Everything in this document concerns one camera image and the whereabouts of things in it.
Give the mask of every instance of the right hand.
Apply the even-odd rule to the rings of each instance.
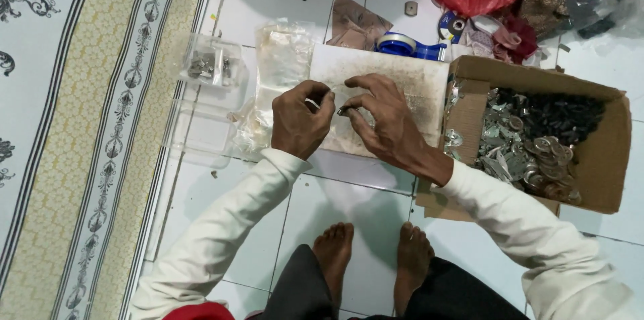
[[[354,76],[346,80],[348,87],[362,87],[371,94],[361,94],[346,101],[344,106],[364,107],[375,119],[372,128],[356,109],[346,113],[351,126],[362,138],[368,151],[380,160],[414,175],[445,185],[451,177],[453,161],[425,142],[407,106],[407,99],[396,84],[381,74]]]

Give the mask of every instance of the dirty white board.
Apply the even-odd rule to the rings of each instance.
[[[335,93],[336,108],[346,99],[366,92],[360,88],[346,87],[344,80],[372,72],[391,78],[399,89],[405,90],[407,104],[414,114],[414,122],[425,141],[432,147],[437,147],[449,64],[344,47],[320,44],[315,46],[310,79],[324,82],[331,87]],[[373,120],[368,112],[362,110],[362,113],[368,121]],[[331,122],[331,131],[320,148],[374,157],[366,150],[362,139],[351,127],[349,119],[336,114]]]

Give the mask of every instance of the white shirt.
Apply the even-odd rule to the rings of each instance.
[[[203,303],[253,226],[312,167],[276,149],[262,155],[249,175],[215,200],[141,277],[131,320],[162,319],[175,308]],[[640,319],[632,290],[615,279],[598,242],[531,196],[458,161],[439,191],[455,198],[505,254],[529,269],[522,284],[537,319]]]

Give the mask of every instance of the left hand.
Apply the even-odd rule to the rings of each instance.
[[[309,159],[331,128],[334,98],[335,94],[328,86],[310,79],[275,98],[270,146],[302,160]]]

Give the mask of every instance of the patterned fabric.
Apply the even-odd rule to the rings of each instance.
[[[62,13],[62,4],[51,4],[49,13]],[[150,215],[146,204],[162,156],[156,138],[165,117],[157,113],[182,90],[152,77],[165,77],[171,37],[196,29],[203,4],[80,0],[67,9],[77,23],[63,34],[68,42],[52,81],[57,91],[45,104],[50,127],[39,141],[32,185],[23,190],[28,202],[17,202],[26,210],[2,292],[3,320],[125,318],[130,268],[141,252],[141,222]],[[5,16],[20,19],[12,11]],[[1,81],[23,63],[12,46],[0,42],[0,51]],[[18,174],[12,160],[20,143],[0,137],[0,176]]]

